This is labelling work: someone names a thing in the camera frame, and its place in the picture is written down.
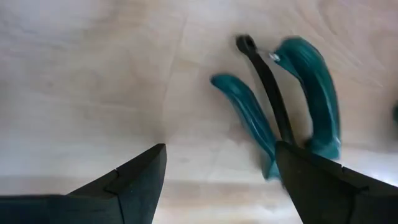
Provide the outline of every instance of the teal plastic handle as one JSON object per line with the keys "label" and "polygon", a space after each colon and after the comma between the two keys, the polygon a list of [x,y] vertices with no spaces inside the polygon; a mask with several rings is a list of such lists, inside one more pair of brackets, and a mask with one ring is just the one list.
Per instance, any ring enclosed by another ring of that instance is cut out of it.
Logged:
{"label": "teal plastic handle", "polygon": [[210,79],[210,82],[227,96],[241,118],[245,128],[263,148],[263,159],[269,161],[269,163],[262,162],[262,174],[264,178],[280,178],[279,170],[275,162],[276,138],[254,93],[240,79],[232,75],[214,75]]}
{"label": "teal plastic handle", "polygon": [[275,63],[301,83],[313,123],[306,148],[327,159],[340,156],[340,116],[335,87],[319,51],[301,37],[285,39],[275,51]]}

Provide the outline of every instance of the handle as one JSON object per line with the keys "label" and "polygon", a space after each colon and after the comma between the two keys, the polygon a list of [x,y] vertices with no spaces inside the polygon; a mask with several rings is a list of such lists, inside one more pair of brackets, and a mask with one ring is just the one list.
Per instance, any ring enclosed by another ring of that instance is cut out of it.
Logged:
{"label": "handle", "polygon": [[232,75],[214,75],[210,82],[227,96],[245,128],[263,148],[265,159],[270,162],[268,165],[263,163],[262,174],[264,178],[279,178],[279,170],[275,163],[276,138],[254,93],[240,79]]}
{"label": "handle", "polygon": [[313,123],[306,148],[328,159],[340,156],[340,116],[335,87],[319,51],[301,37],[285,39],[275,63],[301,83]]}
{"label": "handle", "polygon": [[279,87],[268,65],[258,54],[253,39],[249,35],[240,35],[236,38],[236,46],[251,61],[261,79],[262,85],[266,89],[278,124],[280,136],[284,141],[295,144],[293,131]]}

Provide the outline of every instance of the teal grip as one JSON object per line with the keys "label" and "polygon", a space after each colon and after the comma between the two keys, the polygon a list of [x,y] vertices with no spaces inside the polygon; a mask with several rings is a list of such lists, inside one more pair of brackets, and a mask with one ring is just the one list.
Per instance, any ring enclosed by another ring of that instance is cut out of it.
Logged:
{"label": "teal grip", "polygon": [[306,148],[327,159],[340,156],[340,116],[335,87],[319,51],[301,37],[285,39],[274,52],[275,63],[301,83],[313,123]]}
{"label": "teal grip", "polygon": [[262,147],[263,159],[270,162],[262,163],[262,174],[264,178],[280,178],[279,170],[275,162],[276,138],[254,93],[240,79],[232,75],[214,75],[210,79],[210,82],[226,95],[241,118],[244,127]]}

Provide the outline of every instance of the wood grain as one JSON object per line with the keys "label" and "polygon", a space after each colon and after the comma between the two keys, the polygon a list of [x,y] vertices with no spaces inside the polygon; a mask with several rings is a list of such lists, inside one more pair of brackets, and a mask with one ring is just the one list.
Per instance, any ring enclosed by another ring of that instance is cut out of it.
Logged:
{"label": "wood grain", "polygon": [[[233,45],[242,33],[264,50],[288,35],[310,41],[338,94],[340,162],[398,185],[397,20],[394,0],[1,1],[0,193],[67,193],[165,142],[155,223],[299,222],[282,188],[262,180],[258,147],[208,81],[218,72],[244,80],[275,129]],[[303,93],[271,69],[302,142],[311,134]],[[48,187],[56,182],[65,184]]]}

